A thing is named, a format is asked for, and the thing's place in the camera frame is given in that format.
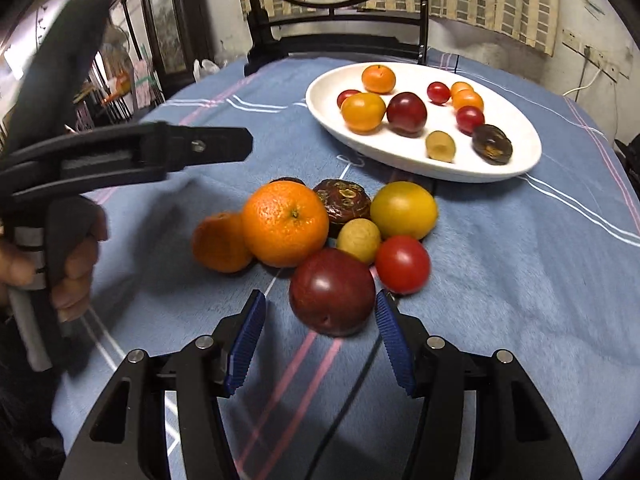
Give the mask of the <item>person's left hand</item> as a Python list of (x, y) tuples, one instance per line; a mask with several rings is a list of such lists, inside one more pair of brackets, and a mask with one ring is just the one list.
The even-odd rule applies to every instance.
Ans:
[[(58, 319), (70, 322), (80, 318), (89, 307), (93, 270), (99, 260), (100, 243), (108, 240), (108, 225), (105, 211), (97, 204), (89, 234), (68, 255), (64, 266), (64, 278), (52, 288), (51, 302), (58, 312)], [(28, 284), (35, 276), (32, 262), (1, 237), (1, 314), (9, 315), (9, 286)]]

